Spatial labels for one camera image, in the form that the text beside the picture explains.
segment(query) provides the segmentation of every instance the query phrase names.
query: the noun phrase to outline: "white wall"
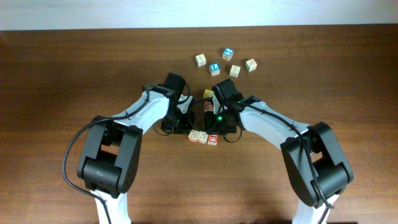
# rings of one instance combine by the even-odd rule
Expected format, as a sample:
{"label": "white wall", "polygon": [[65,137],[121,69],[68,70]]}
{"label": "white wall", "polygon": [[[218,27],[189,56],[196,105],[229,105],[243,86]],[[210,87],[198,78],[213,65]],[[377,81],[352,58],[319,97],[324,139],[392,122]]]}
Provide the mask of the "white wall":
{"label": "white wall", "polygon": [[398,22],[398,0],[0,0],[0,30]]}

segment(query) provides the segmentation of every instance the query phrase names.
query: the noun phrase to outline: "toy block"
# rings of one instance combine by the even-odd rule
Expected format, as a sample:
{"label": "toy block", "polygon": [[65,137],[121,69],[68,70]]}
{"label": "toy block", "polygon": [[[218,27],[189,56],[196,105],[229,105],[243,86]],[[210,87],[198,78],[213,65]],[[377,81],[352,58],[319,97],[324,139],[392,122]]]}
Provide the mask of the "toy block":
{"label": "toy block", "polygon": [[205,112],[214,111],[214,106],[210,101],[205,100]]}
{"label": "toy block", "polygon": [[223,53],[223,59],[229,61],[229,60],[231,60],[232,55],[234,55],[234,50],[225,48],[224,53]]}
{"label": "toy block", "polygon": [[209,138],[207,140],[207,144],[212,145],[212,146],[216,146],[217,142],[218,142],[218,135],[210,134]]}
{"label": "toy block", "polygon": [[197,61],[198,67],[201,67],[202,65],[206,65],[206,58],[204,54],[197,55],[195,57],[195,60]]}
{"label": "toy block", "polygon": [[213,96],[213,91],[205,90],[205,92],[203,94],[203,98],[210,98],[211,96]]}
{"label": "toy block", "polygon": [[251,71],[253,71],[254,69],[257,68],[257,63],[256,63],[256,61],[255,61],[254,59],[250,59],[250,60],[248,60],[248,61],[246,62],[245,67],[246,67],[246,69],[247,69],[249,72],[251,72]]}
{"label": "toy block", "polygon": [[199,134],[198,141],[200,143],[206,144],[207,143],[208,134],[204,131],[201,131]]}
{"label": "toy block", "polygon": [[191,130],[191,132],[188,135],[189,141],[198,142],[199,134],[200,134],[199,131],[194,130],[194,129]]}
{"label": "toy block", "polygon": [[220,68],[220,65],[218,63],[210,64],[210,74],[211,74],[211,76],[220,74],[220,69],[221,68]]}
{"label": "toy block", "polygon": [[232,65],[231,71],[229,72],[229,75],[232,76],[232,77],[237,78],[238,75],[239,75],[240,70],[241,70],[241,67],[236,66],[236,65]]}

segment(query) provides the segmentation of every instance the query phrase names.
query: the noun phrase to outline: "black wire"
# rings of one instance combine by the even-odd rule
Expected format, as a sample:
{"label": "black wire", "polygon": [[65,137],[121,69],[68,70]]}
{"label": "black wire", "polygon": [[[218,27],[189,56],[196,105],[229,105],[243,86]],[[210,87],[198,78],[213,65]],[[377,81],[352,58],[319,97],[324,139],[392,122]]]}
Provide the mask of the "black wire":
{"label": "black wire", "polygon": [[65,180],[65,182],[66,182],[69,186],[71,186],[71,187],[73,187],[74,189],[80,191],[81,193],[86,194],[86,195],[88,195],[88,196],[91,196],[91,197],[93,197],[93,198],[95,198],[95,199],[98,199],[98,200],[102,203],[102,205],[103,205],[103,207],[104,207],[105,214],[106,214],[106,218],[108,219],[108,223],[109,223],[109,224],[112,224],[112,223],[111,223],[111,217],[109,216],[108,208],[107,208],[107,206],[106,206],[106,200],[104,200],[104,199],[102,199],[100,196],[95,195],[95,194],[93,194],[93,193],[91,193],[91,192],[89,192],[89,191],[87,191],[87,190],[84,190],[84,189],[82,189],[82,188],[76,186],[76,185],[73,184],[72,182],[70,182],[70,180],[69,180],[68,177],[67,177],[67,172],[66,172],[67,159],[68,159],[68,156],[69,156],[70,149],[72,148],[72,146],[74,145],[74,143],[76,142],[76,140],[81,136],[81,134],[83,134],[87,129],[91,128],[91,127],[94,126],[94,125],[100,124],[100,123],[107,123],[107,122],[110,122],[110,121],[116,121],[116,120],[120,120],[120,119],[129,118],[129,117],[131,117],[132,115],[136,114],[138,111],[140,111],[140,110],[149,102],[149,90],[148,90],[148,88],[147,88],[146,86],[144,86],[144,88],[145,88],[145,91],[146,91],[146,93],[147,93],[147,98],[145,99],[145,102],[144,102],[142,105],[140,105],[140,107],[138,107],[135,111],[133,111],[133,112],[130,113],[130,114],[128,114],[128,113],[126,112],[126,115],[125,115],[125,116],[103,118],[103,119],[99,119],[99,120],[97,120],[97,121],[93,121],[93,122],[91,122],[90,124],[87,124],[86,126],[84,126],[84,128],[80,129],[79,132],[77,132],[77,133],[75,134],[75,136],[72,138],[72,140],[70,141],[70,143],[69,143],[69,145],[68,145],[68,147],[67,147],[67,150],[66,150],[66,152],[65,152],[65,155],[64,155],[64,157],[63,157],[63,161],[62,161],[62,176],[63,176],[63,179]]}
{"label": "black wire", "polygon": [[313,181],[314,181],[314,183],[315,183],[315,188],[317,189],[320,198],[322,199],[323,203],[325,203],[326,207],[328,207],[329,209],[333,209],[333,205],[331,205],[331,204],[328,202],[328,200],[325,198],[325,196],[324,196],[324,194],[323,194],[323,192],[322,192],[322,189],[321,189],[321,187],[320,187],[320,185],[319,185],[318,178],[317,178],[317,173],[315,172],[315,167],[314,167],[313,164],[312,164],[311,154],[310,154],[310,151],[308,150],[307,145],[306,145],[305,142],[304,142],[304,138],[303,138],[303,136],[301,135],[300,131],[298,131],[297,128],[296,128],[293,124],[290,124],[290,123],[289,123],[288,121],[286,121],[284,118],[282,118],[282,117],[280,117],[280,116],[278,116],[278,115],[276,115],[276,114],[274,114],[274,113],[268,112],[268,111],[266,111],[266,110],[262,110],[262,109],[260,109],[260,108],[257,108],[257,107],[255,107],[255,106],[250,105],[250,104],[247,104],[247,103],[227,102],[227,103],[225,103],[225,104],[226,104],[226,105],[241,105],[241,106],[250,107],[250,108],[252,108],[252,109],[255,109],[255,110],[257,110],[257,111],[260,111],[261,113],[267,114],[267,115],[269,115],[269,116],[273,116],[273,117],[277,118],[278,120],[280,120],[281,122],[283,122],[284,124],[286,124],[288,127],[290,127],[290,128],[297,134],[298,138],[300,139],[301,146],[304,148],[305,154],[307,155],[307,160],[308,160],[308,163],[309,163],[310,168],[311,168],[311,173],[312,173]]}
{"label": "black wire", "polygon": [[169,131],[169,133],[166,133],[166,134],[162,134],[162,133],[160,133],[160,132],[158,132],[157,130],[156,130],[156,128],[155,128],[155,125],[152,125],[152,128],[155,130],[155,132],[157,133],[157,134],[159,134],[159,135],[161,135],[161,136],[169,136],[172,132],[173,132],[173,129],[174,129],[174,127],[172,126],[172,129],[171,129],[171,131]]}
{"label": "black wire", "polygon": [[323,211],[322,216],[319,219],[319,221],[317,222],[317,224],[322,224],[322,222],[325,220],[326,215],[328,214],[329,210],[330,209],[328,207],[325,208],[325,211]]}
{"label": "black wire", "polygon": [[239,137],[238,137],[238,139],[237,139],[237,140],[235,140],[235,141],[229,141],[229,140],[227,140],[227,138],[226,138],[226,134],[223,134],[223,137],[224,137],[224,140],[225,140],[226,142],[229,142],[229,143],[235,143],[235,142],[239,141],[239,139],[241,139],[241,137],[242,137],[242,133],[243,133],[243,129],[241,128],[241,134],[239,134]]}
{"label": "black wire", "polygon": [[[204,132],[206,132],[206,133],[209,133],[211,130],[213,130],[213,129],[216,128],[217,119],[216,119],[216,122],[214,122],[214,124],[212,125],[212,127],[210,127],[209,129],[206,129],[206,130],[202,130],[202,129],[199,129],[199,128],[195,127],[195,125],[192,123],[192,120],[191,120],[191,109],[192,109],[197,103],[202,102],[202,101],[210,101],[211,99],[212,99],[212,98],[209,97],[209,98],[204,98],[204,99],[198,100],[198,101],[194,102],[194,103],[188,108],[188,122],[189,122],[189,124],[191,124],[191,126],[192,126],[193,129],[195,129],[195,130],[197,130],[197,131],[204,131]],[[223,105],[220,105],[220,107],[218,108],[217,116],[220,114],[221,107],[223,107]]]}
{"label": "black wire", "polygon": [[183,104],[183,103],[187,102],[187,100],[188,100],[188,99],[189,99],[189,97],[191,96],[191,89],[189,89],[189,85],[188,85],[188,84],[185,84],[185,86],[187,86],[187,90],[188,90],[188,96],[187,96],[187,98],[186,98],[185,100],[183,100],[183,101],[179,101],[179,102],[178,102],[178,105],[181,105],[181,104]]}

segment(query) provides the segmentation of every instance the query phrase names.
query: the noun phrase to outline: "wooden table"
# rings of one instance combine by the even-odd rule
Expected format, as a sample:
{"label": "wooden table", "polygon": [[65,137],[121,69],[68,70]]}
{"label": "wooden table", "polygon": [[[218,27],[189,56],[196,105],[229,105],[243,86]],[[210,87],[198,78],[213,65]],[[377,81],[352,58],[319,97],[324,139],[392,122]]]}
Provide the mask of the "wooden table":
{"label": "wooden table", "polygon": [[[97,222],[94,200],[62,179],[72,136],[169,72],[199,99],[229,78],[232,64],[242,67],[233,81],[244,96],[333,128],[355,178],[329,222],[398,220],[397,25],[1,32],[0,41],[1,223]],[[230,62],[225,47],[235,50]],[[206,66],[197,67],[198,54]],[[258,68],[248,73],[250,58]],[[212,62],[221,65],[215,77]],[[83,143],[67,166],[80,186]],[[128,200],[135,223],[270,224],[291,220],[298,198],[280,151],[256,134],[214,147],[149,130]]]}

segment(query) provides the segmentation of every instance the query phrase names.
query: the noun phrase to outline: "yellow block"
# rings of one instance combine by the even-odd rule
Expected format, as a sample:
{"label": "yellow block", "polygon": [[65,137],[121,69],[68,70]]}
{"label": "yellow block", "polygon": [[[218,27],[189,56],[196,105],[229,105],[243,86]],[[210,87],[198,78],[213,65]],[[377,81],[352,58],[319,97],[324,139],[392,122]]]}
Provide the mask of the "yellow block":
{"label": "yellow block", "polygon": [[205,93],[203,94],[203,98],[209,98],[211,96],[213,96],[213,91],[205,90]]}

